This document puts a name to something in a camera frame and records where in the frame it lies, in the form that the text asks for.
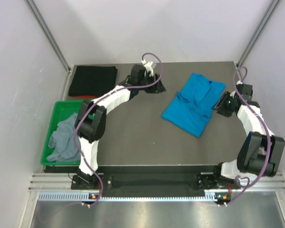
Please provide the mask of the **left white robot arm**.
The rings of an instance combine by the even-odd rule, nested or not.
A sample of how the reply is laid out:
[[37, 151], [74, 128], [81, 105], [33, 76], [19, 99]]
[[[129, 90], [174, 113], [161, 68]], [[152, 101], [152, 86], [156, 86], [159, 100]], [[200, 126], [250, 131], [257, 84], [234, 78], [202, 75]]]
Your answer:
[[106, 128], [106, 117], [119, 105], [130, 101], [144, 91], [149, 94], [165, 92], [160, 74], [154, 73], [156, 63], [142, 60], [135, 64], [127, 78], [100, 98], [84, 100], [75, 122], [75, 134], [79, 137], [75, 145], [80, 147], [81, 160], [78, 175], [87, 188], [98, 184], [97, 150], [99, 140]]

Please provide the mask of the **blue t shirt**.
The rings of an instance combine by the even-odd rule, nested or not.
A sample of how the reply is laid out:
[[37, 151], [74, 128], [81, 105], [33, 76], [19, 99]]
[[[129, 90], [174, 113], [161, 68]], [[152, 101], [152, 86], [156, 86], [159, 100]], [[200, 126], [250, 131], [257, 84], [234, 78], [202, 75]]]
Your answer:
[[199, 138], [210, 122], [213, 108], [225, 88], [223, 82], [193, 73], [161, 116]]

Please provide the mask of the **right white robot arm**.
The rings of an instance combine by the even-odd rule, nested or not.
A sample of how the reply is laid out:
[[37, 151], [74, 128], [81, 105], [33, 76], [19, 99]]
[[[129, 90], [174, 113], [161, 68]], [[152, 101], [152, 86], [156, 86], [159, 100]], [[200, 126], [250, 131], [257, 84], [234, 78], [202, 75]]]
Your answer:
[[282, 137], [275, 136], [260, 122], [263, 119], [258, 102], [252, 100], [252, 85], [236, 83], [238, 93], [224, 92], [215, 106], [218, 114], [231, 117], [236, 114], [243, 124], [246, 139], [237, 158], [232, 162], [222, 162], [214, 168], [213, 184], [218, 188], [234, 183], [242, 173], [250, 177], [260, 174], [269, 152], [269, 159], [263, 177], [275, 176], [285, 147]]

